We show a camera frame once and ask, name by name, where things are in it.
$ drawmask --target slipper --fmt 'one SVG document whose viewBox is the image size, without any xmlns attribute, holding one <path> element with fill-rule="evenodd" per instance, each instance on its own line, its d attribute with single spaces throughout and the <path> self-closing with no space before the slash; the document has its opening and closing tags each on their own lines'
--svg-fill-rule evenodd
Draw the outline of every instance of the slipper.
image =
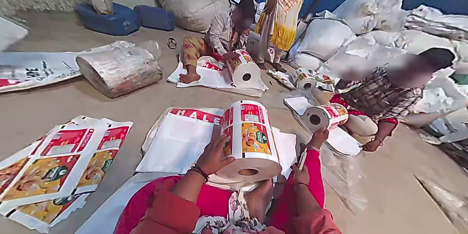
<svg viewBox="0 0 468 234">
<path fill-rule="evenodd" d="M 177 48 L 177 41 L 173 37 L 170 37 L 167 40 L 167 47 L 169 49 L 176 49 Z"/>
</svg>

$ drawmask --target bracelet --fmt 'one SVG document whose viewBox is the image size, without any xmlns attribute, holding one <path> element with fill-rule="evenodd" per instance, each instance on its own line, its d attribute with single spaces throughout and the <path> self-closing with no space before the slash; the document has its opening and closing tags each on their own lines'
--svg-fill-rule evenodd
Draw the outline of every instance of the bracelet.
<svg viewBox="0 0 468 234">
<path fill-rule="evenodd" d="M 305 185 L 306 187 L 309 187 L 307 184 L 302 183 L 302 182 L 296 183 L 296 185 Z"/>
<path fill-rule="evenodd" d="M 374 138 L 371 139 L 371 141 L 376 141 L 376 140 L 379 141 L 379 146 L 383 145 L 382 140 L 378 139 L 377 137 L 374 137 Z"/>
<path fill-rule="evenodd" d="M 200 175 L 202 175 L 205 178 L 205 183 L 208 182 L 208 180 L 209 180 L 208 175 L 199 166 L 194 165 L 194 166 L 192 166 L 192 168 L 189 169 L 189 171 L 190 170 L 196 171 L 197 173 L 199 173 Z"/>
</svg>

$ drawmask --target printed plastic roll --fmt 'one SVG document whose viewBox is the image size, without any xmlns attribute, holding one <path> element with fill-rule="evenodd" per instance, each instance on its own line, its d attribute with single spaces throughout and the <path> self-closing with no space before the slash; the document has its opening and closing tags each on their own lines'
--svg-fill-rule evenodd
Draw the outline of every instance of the printed plastic roll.
<svg viewBox="0 0 468 234">
<path fill-rule="evenodd" d="M 229 72 L 237 88 L 257 88 L 260 86 L 260 68 L 255 64 L 249 52 L 238 49 L 235 51 L 241 56 L 227 63 Z"/>
<path fill-rule="evenodd" d="M 308 108 L 301 116 L 302 121 L 312 132 L 320 128 L 335 129 L 348 121 L 348 110 L 338 103 Z"/>
<path fill-rule="evenodd" d="M 224 147 L 236 161 L 216 174 L 233 182 L 254 183 L 281 172 L 278 152 L 266 108 L 256 101 L 241 100 L 224 112 L 221 135 L 231 136 Z"/>
<path fill-rule="evenodd" d="M 317 86 L 317 81 L 315 78 L 310 74 L 309 70 L 306 68 L 299 68 L 296 69 L 294 75 L 292 77 L 294 84 L 298 90 L 305 91 L 310 88 L 314 88 Z"/>
</svg>

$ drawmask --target red sleeve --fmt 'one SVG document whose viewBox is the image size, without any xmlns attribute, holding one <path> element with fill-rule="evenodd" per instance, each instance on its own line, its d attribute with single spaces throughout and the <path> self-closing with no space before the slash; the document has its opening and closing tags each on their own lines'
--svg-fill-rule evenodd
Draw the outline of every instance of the red sleeve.
<svg viewBox="0 0 468 234">
<path fill-rule="evenodd" d="M 155 191 L 153 204 L 131 234 L 191 233 L 199 214 L 195 203 L 167 190 Z"/>
<path fill-rule="evenodd" d="M 326 209 L 293 218 L 291 223 L 297 234 L 342 234 Z"/>
</svg>

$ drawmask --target person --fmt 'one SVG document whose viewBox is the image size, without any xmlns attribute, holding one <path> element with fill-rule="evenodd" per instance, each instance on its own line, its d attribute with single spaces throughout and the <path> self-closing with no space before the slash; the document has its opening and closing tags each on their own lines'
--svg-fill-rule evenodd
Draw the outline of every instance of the person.
<svg viewBox="0 0 468 234">
<path fill-rule="evenodd" d="M 240 0 L 239 4 L 222 10 L 211 21 L 204 38 L 185 37 L 184 68 L 187 74 L 180 74 L 180 81 L 190 83 L 200 79 L 196 72 L 197 61 L 202 56 L 211 56 L 218 61 L 230 61 L 240 55 L 236 49 L 245 49 L 247 34 L 255 21 L 254 0 Z"/>
<path fill-rule="evenodd" d="M 418 55 L 401 57 L 405 66 L 377 67 L 374 72 L 358 81 L 340 80 L 336 89 L 360 86 L 350 91 L 335 94 L 331 103 L 348 108 L 349 119 L 345 129 L 359 136 L 373 136 L 363 145 L 363 150 L 375 152 L 398 124 L 398 119 L 407 115 L 423 98 L 425 84 L 439 69 L 452 65 L 454 55 L 448 49 L 431 48 Z"/>
<path fill-rule="evenodd" d="M 268 47 L 274 47 L 273 68 L 286 72 L 279 63 L 284 50 L 289 50 L 296 36 L 299 11 L 303 0 L 267 0 L 255 28 L 261 34 L 258 67 L 266 70 L 265 58 L 270 58 Z"/>
<path fill-rule="evenodd" d="M 204 184 L 207 175 L 234 161 L 234 157 L 223 158 L 223 147 L 230 137 L 221 136 L 207 145 L 184 176 L 156 179 L 136 192 L 114 233 L 341 234 L 331 213 L 323 208 L 319 149 L 327 138 L 327 130 L 317 131 L 307 144 L 303 169 L 292 166 L 283 193 L 272 205 L 268 227 L 265 214 L 272 200 L 271 179 L 245 194 Z"/>
</svg>

